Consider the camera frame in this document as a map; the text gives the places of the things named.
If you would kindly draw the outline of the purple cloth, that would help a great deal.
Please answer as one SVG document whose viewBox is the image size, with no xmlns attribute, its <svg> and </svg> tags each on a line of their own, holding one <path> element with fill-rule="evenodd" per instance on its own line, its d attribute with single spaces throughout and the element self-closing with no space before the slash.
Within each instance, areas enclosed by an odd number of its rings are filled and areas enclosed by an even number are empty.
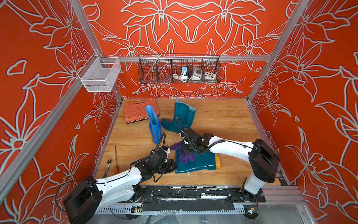
<svg viewBox="0 0 358 224">
<path fill-rule="evenodd" d="M 185 145 L 184 141 L 180 141 L 178 143 L 175 143 L 171 145 L 169 148 L 173 151 L 176 151 L 176 153 L 179 153 L 178 159 L 179 162 L 186 164 L 188 162 L 194 162 L 195 161 L 195 155 L 189 154 L 185 155 L 183 146 Z"/>
</svg>

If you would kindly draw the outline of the teal boot with yellow sole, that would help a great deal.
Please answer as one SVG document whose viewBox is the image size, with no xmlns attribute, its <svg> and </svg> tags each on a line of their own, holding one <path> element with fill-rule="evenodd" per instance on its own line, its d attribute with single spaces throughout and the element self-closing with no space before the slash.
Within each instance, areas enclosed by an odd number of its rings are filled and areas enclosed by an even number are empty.
<svg viewBox="0 0 358 224">
<path fill-rule="evenodd" d="M 161 126 L 170 132 L 180 133 L 180 129 L 190 128 L 193 124 L 197 109 L 182 101 L 176 100 L 174 104 L 173 119 L 161 120 Z"/>
</svg>

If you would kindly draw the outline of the bright blue rubber boot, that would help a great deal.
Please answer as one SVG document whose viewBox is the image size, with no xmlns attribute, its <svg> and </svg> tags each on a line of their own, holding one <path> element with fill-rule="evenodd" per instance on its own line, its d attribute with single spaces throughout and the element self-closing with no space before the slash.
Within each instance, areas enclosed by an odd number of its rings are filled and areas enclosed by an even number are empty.
<svg viewBox="0 0 358 224">
<path fill-rule="evenodd" d="M 145 107 L 146 113 L 150 120 L 149 129 L 152 135 L 154 144 L 158 144 L 162 135 L 161 124 L 154 108 L 151 105 Z"/>
</svg>

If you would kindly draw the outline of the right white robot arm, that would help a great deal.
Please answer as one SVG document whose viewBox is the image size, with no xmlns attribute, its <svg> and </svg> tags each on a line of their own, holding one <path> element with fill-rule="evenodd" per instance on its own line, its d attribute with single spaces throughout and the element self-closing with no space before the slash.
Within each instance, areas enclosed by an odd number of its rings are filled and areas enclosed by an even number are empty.
<svg viewBox="0 0 358 224">
<path fill-rule="evenodd" d="M 184 141 L 184 155 L 224 154 L 241 159 L 251 165 L 252 173 L 241 188 L 243 196 L 255 196 L 266 183 L 276 179 L 279 156 L 263 140 L 240 142 L 223 139 L 212 133 L 203 136 L 190 128 L 180 129 Z"/>
</svg>

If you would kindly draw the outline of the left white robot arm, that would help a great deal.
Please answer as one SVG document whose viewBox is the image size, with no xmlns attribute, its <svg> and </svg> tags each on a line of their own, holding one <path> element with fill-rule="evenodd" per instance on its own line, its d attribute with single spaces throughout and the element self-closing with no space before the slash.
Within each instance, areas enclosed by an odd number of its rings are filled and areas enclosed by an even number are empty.
<svg viewBox="0 0 358 224">
<path fill-rule="evenodd" d="M 65 198 L 63 204 L 71 224 L 85 224 L 96 212 L 119 202 L 136 200 L 141 195 L 140 184 L 155 176 L 171 173 L 178 167 L 169 159 L 167 146 L 153 150 L 149 156 L 133 162 L 133 166 L 116 175 L 95 180 L 85 178 Z"/>
</svg>

